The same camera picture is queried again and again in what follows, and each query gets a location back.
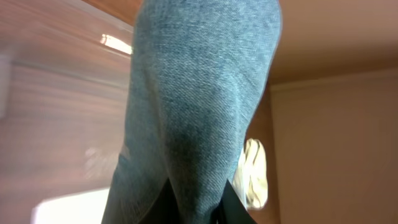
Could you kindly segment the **blue denim jeans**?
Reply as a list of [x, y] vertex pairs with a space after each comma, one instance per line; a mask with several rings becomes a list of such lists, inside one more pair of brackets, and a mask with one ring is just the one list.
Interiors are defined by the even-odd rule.
[[145, 0], [103, 223], [139, 223], [167, 179], [180, 223], [216, 223], [281, 32], [276, 0]]

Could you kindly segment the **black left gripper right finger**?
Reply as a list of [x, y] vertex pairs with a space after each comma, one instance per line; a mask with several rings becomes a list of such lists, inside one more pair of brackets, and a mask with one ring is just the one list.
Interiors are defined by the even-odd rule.
[[257, 224], [241, 203], [229, 181], [217, 208], [217, 224]]

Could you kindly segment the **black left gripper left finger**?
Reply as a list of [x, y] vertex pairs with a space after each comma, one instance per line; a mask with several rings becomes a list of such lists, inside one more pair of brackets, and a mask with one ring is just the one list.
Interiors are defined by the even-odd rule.
[[178, 205], [169, 179], [139, 224], [180, 224]]

